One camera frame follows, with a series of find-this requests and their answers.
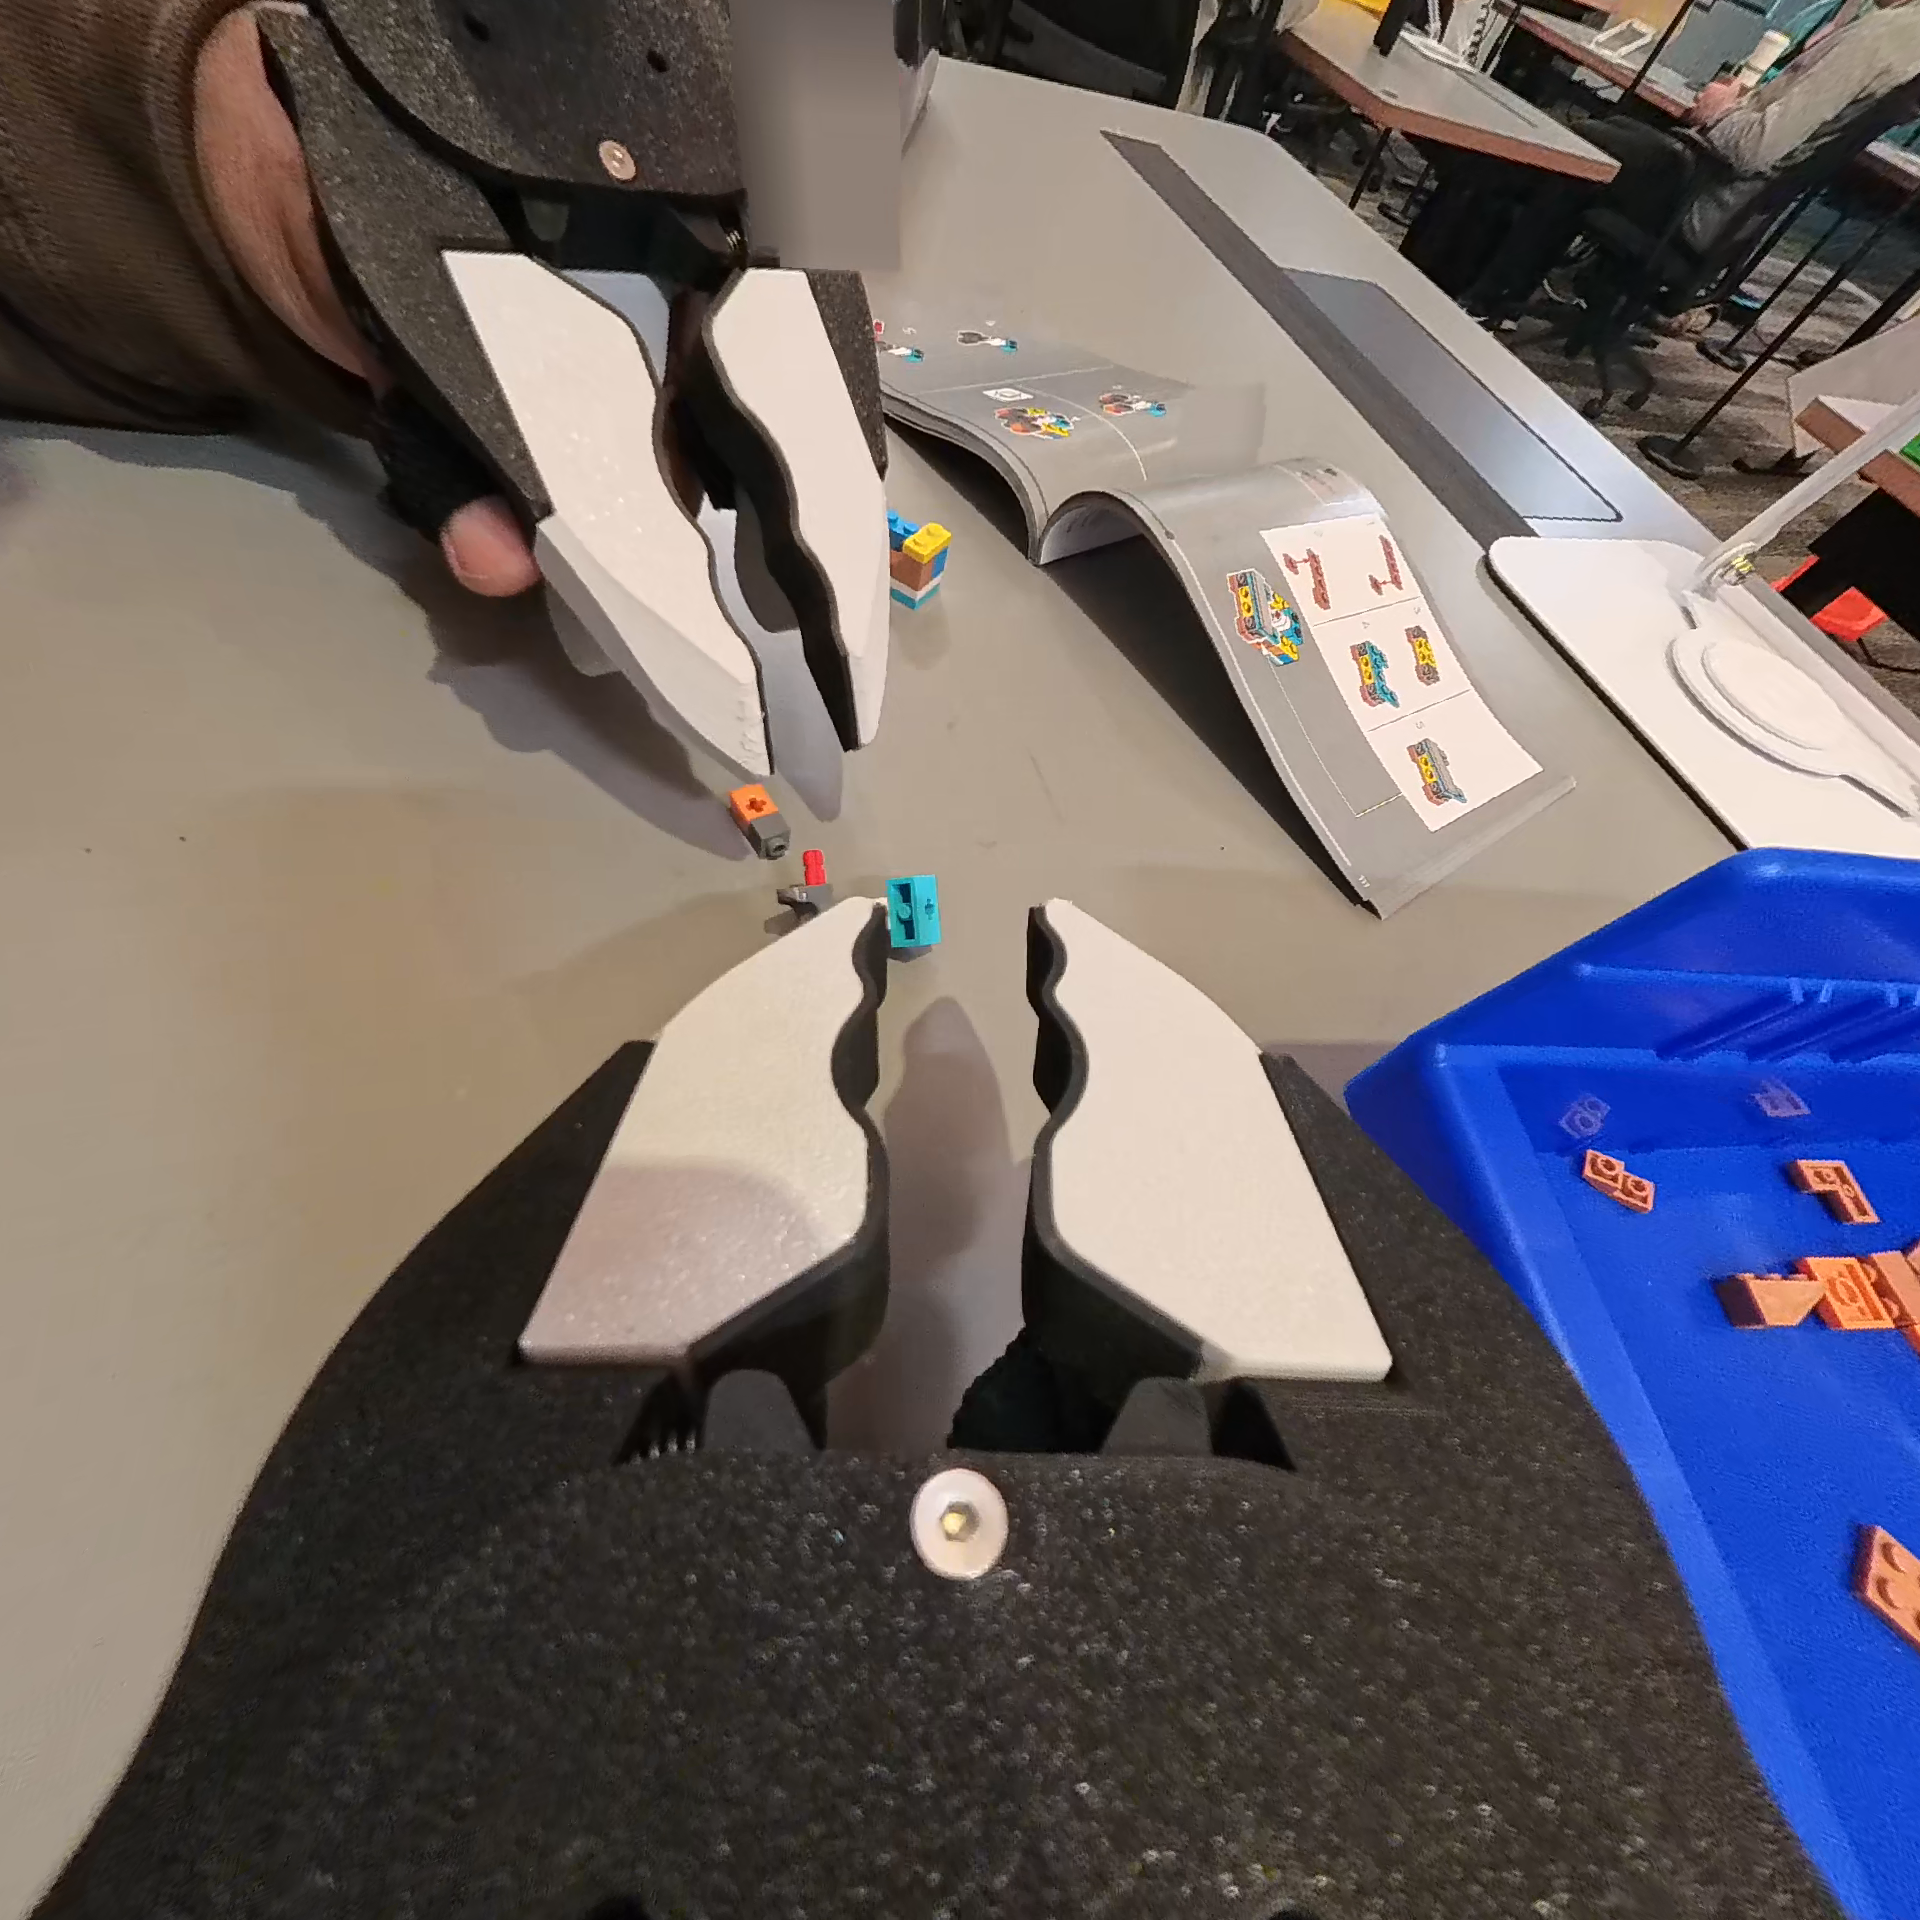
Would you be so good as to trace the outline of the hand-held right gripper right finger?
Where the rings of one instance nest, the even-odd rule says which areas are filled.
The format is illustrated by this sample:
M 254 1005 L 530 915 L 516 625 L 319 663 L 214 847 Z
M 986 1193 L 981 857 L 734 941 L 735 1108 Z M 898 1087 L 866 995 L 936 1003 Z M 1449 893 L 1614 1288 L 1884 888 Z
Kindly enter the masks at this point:
M 1072 905 L 1026 925 L 1037 1016 L 1023 1327 L 1087 1397 L 1377 1386 L 1393 1358 L 1250 1034 Z

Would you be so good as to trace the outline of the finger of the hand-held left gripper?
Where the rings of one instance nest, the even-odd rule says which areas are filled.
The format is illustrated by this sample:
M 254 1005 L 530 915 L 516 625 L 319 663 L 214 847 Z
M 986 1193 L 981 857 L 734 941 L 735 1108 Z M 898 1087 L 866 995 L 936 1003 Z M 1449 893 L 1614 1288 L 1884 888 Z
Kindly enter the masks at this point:
M 566 656 L 741 777 L 772 750 L 756 655 L 660 448 L 667 297 L 649 277 L 447 250 L 442 266 L 539 486 L 533 552 Z
M 891 635 L 882 475 L 804 272 L 751 266 L 693 354 L 693 427 L 758 528 L 843 750 L 877 736 Z

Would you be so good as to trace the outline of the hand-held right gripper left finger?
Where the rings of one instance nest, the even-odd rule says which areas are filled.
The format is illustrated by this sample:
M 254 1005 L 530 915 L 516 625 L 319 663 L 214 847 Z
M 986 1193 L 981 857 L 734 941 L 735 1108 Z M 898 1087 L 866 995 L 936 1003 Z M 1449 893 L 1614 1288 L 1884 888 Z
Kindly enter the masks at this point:
M 870 1114 L 886 934 L 878 900 L 840 900 L 667 1021 L 517 1336 L 523 1364 L 700 1391 L 765 1372 L 825 1417 L 890 1298 Z

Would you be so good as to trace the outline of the teal grey red brick assembly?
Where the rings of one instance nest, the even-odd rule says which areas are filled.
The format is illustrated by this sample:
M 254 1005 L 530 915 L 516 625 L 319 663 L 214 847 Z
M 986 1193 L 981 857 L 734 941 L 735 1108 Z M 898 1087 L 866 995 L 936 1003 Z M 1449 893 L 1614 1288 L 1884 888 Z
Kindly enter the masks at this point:
M 796 922 L 818 918 L 838 905 L 825 850 L 799 852 L 799 876 L 774 888 L 774 905 Z M 886 879 L 881 905 L 894 954 L 915 955 L 944 943 L 944 900 L 932 872 Z

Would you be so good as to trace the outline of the person's left forearm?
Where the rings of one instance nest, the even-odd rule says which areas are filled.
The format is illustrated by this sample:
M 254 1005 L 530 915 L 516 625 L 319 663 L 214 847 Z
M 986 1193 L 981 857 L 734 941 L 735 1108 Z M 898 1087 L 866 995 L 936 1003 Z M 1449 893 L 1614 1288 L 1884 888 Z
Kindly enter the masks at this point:
M 224 430 L 304 367 L 220 244 L 200 55 L 238 5 L 2 7 L 6 417 Z

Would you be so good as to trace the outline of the grey desk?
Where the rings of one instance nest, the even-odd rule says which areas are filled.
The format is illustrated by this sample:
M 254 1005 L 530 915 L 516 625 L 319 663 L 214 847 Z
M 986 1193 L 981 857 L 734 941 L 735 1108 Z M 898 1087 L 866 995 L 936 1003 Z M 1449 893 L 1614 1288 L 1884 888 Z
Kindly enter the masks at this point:
M 347 446 L 4 428 L 4 1915 L 1837 1915 L 1573 1375 L 1313 1081 L 1725 842 L 1109 132 L 1698 535 L 1259 136 L 942 76 L 915 271 L 1383 456 L 1576 791 L 1376 921 L 1149 559 L 1034 571 L 898 444 L 956 578 L 804 832 L 843 896 L 931 870 L 947 946 L 882 972 L 829 1451 L 645 1457 L 645 1375 L 516 1361 L 643 1041 L 771 943 L 677 742 Z M 1056 896 L 1300 1056 L 1414 1340 L 1269 1391 L 1284 1463 L 986 1458 L 1011 1540 L 947 1581 L 908 1511 L 1020 1318 Z

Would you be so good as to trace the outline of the white desk mat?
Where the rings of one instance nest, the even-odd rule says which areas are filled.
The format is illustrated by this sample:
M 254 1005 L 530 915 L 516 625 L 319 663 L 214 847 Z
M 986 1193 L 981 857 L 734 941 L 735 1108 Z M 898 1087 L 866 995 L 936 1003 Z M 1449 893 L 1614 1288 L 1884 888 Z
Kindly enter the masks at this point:
M 1677 591 L 1696 555 L 1666 541 L 1503 538 L 1485 562 L 1500 589 L 1740 850 L 1918 859 L 1916 821 L 1860 787 L 1796 774 L 1751 750 L 1673 674 L 1682 621 Z M 1846 719 L 1916 779 L 1916 736 L 1808 640 L 1766 591 L 1737 589 L 1751 640 L 1788 658 Z

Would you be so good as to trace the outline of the wood-topped office desk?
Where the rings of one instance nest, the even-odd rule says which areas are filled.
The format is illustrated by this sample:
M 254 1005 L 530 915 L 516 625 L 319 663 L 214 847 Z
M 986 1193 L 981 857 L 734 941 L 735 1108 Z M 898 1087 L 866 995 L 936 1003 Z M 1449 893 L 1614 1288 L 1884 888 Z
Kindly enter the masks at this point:
M 1411 29 L 1382 53 L 1380 28 L 1358 5 L 1323 3 L 1276 49 L 1377 132 L 1564 178 L 1616 174 L 1614 156 L 1473 66 L 1419 53 Z

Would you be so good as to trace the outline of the person's left hand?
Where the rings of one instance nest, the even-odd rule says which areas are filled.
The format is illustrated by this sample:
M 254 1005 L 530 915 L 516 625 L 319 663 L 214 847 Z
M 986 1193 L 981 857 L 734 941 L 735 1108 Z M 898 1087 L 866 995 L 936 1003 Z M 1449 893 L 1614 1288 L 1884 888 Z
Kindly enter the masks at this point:
M 223 17 L 195 57 L 191 138 L 212 226 L 241 281 L 300 350 L 383 400 L 392 381 L 335 285 L 252 7 Z

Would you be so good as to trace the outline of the blue plastic bin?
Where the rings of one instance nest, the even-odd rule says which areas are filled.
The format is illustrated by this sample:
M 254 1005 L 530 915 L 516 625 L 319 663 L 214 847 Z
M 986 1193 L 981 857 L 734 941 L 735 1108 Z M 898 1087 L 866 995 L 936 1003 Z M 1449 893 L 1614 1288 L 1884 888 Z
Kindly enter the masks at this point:
M 1717 1290 L 1916 1245 L 1916 983 L 1913 860 L 1739 852 L 1346 1088 L 1599 1413 L 1850 1915 L 1916 1915 L 1916 1643 L 1855 1587 L 1916 1552 L 1916 1348 Z

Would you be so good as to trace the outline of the grey instruction booklet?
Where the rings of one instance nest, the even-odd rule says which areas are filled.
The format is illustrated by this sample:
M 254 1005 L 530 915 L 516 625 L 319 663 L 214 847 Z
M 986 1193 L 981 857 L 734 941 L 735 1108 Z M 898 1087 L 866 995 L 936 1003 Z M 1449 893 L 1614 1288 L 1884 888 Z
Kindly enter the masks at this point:
M 1256 382 L 1191 384 L 1028 327 L 901 302 L 886 419 L 979 457 L 1028 563 L 1124 543 L 1164 565 L 1290 802 L 1388 916 L 1573 791 L 1495 712 L 1376 493 L 1268 460 Z

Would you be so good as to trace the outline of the group of brown toy plates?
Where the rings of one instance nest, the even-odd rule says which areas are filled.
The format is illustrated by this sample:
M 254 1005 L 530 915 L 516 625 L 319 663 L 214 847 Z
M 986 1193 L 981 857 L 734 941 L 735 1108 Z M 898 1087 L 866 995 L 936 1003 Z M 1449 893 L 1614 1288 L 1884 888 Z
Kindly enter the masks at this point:
M 1916 1580 L 1916 1179 L 1909 1158 L 1784 1148 L 1545 1160 L 1568 1249 L 1541 1287 L 1717 1654 L 1837 1671 L 1862 1540 Z

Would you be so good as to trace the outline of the red plastic object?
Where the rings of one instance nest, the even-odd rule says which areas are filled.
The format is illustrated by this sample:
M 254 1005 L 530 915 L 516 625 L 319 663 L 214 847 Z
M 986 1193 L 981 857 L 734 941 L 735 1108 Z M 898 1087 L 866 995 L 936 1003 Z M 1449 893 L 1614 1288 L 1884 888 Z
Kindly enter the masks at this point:
M 1772 591 L 1813 628 L 1842 644 L 1862 644 L 1884 621 L 1884 610 L 1837 562 L 1810 556 L 1775 580 Z

